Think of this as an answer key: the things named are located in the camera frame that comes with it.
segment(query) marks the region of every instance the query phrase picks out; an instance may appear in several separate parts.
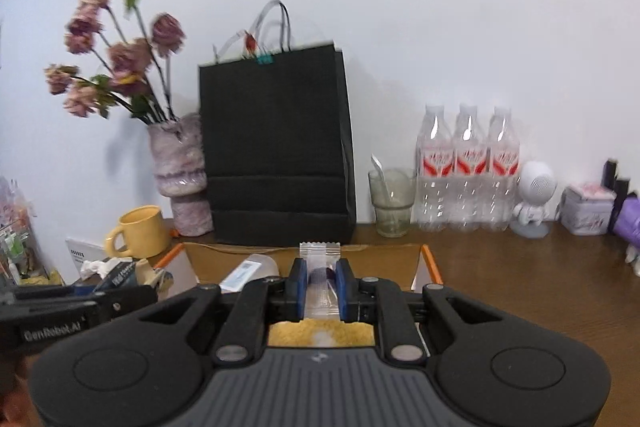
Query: yellow mug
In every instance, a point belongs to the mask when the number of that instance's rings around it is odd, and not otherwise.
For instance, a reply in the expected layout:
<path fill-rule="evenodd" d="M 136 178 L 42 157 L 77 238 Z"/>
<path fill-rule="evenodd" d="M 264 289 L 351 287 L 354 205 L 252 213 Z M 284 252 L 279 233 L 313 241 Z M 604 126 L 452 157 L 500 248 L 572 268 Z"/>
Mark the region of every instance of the yellow mug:
<path fill-rule="evenodd" d="M 104 238 L 109 257 L 146 259 L 164 251 L 171 238 L 162 220 L 159 206 L 147 204 L 130 210 L 118 220 L 119 225 Z M 116 249 L 116 238 L 122 234 L 124 248 Z"/>

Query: mug handle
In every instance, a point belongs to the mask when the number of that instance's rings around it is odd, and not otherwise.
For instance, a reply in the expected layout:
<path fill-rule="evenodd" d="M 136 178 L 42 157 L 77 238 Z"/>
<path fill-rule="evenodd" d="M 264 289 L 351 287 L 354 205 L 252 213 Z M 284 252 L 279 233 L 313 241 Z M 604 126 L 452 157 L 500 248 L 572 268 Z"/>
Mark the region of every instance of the mug handle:
<path fill-rule="evenodd" d="M 129 248 L 126 250 L 116 249 L 116 237 L 118 237 L 123 231 L 123 227 L 118 225 L 107 234 L 107 237 L 104 238 L 104 249 L 109 257 L 131 257 L 132 251 L 130 251 Z"/>

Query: round button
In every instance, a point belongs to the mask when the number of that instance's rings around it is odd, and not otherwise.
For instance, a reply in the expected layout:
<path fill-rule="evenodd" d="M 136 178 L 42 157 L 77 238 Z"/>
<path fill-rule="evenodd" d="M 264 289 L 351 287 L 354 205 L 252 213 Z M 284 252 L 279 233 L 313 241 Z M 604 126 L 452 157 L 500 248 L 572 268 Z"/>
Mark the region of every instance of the round button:
<path fill-rule="evenodd" d="M 223 362 L 240 362 L 244 360 L 248 354 L 246 348 L 236 346 L 235 344 L 227 344 L 226 346 L 219 347 L 216 351 L 216 356 Z"/>
<path fill-rule="evenodd" d="M 535 347 L 512 347 L 494 356 L 491 371 L 506 385 L 539 391 L 562 380 L 564 363 L 558 357 Z"/>
<path fill-rule="evenodd" d="M 400 362 L 414 362 L 422 357 L 422 350 L 412 344 L 400 344 L 391 349 L 391 356 Z"/>
<path fill-rule="evenodd" d="M 148 370 L 143 355 L 130 349 L 98 349 L 76 363 L 76 380 L 93 391 L 120 391 L 138 383 Z"/>

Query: purple object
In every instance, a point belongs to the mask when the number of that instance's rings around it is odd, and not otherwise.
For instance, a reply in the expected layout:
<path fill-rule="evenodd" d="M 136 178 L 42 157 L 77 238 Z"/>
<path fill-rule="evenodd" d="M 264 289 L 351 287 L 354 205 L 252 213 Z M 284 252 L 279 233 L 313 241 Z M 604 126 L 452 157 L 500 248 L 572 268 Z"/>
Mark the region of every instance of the purple object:
<path fill-rule="evenodd" d="M 640 248 L 640 201 L 638 198 L 626 198 L 613 232 Z"/>

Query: clear plastic wrapper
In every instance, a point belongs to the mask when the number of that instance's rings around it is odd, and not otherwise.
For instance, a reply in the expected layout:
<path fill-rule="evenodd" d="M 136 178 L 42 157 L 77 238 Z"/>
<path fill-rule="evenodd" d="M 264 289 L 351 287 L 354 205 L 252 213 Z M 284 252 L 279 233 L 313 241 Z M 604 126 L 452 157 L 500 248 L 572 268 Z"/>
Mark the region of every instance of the clear plastic wrapper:
<path fill-rule="evenodd" d="M 300 257 L 306 260 L 306 319 L 340 319 L 335 287 L 335 264 L 340 259 L 339 243 L 300 243 Z"/>

